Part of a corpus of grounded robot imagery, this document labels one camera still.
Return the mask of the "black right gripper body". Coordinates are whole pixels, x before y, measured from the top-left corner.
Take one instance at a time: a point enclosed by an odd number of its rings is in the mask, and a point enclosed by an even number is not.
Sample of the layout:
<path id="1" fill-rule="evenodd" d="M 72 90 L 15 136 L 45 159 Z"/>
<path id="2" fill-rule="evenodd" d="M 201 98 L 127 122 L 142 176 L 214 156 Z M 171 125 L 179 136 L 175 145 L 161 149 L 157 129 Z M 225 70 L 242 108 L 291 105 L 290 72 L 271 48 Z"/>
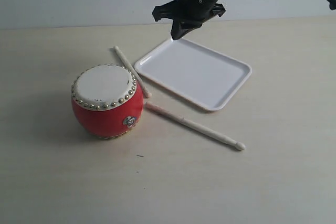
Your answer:
<path id="1" fill-rule="evenodd" d="M 155 21 L 171 19 L 175 22 L 201 25 L 202 23 L 225 12 L 223 4 L 217 0 L 173 0 L 156 6 L 152 12 Z"/>

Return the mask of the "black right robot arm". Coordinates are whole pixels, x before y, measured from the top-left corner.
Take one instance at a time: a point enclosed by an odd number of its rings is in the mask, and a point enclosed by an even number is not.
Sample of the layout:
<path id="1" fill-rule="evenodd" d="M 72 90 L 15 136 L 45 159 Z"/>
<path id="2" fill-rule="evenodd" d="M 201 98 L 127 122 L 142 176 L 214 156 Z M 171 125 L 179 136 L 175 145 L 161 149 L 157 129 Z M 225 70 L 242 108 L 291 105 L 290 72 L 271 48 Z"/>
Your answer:
<path id="1" fill-rule="evenodd" d="M 173 0 L 156 6 L 152 12 L 154 20 L 171 19 L 171 37 L 179 40 L 191 31 L 202 27 L 208 20 L 222 16 L 225 8 L 218 0 Z"/>

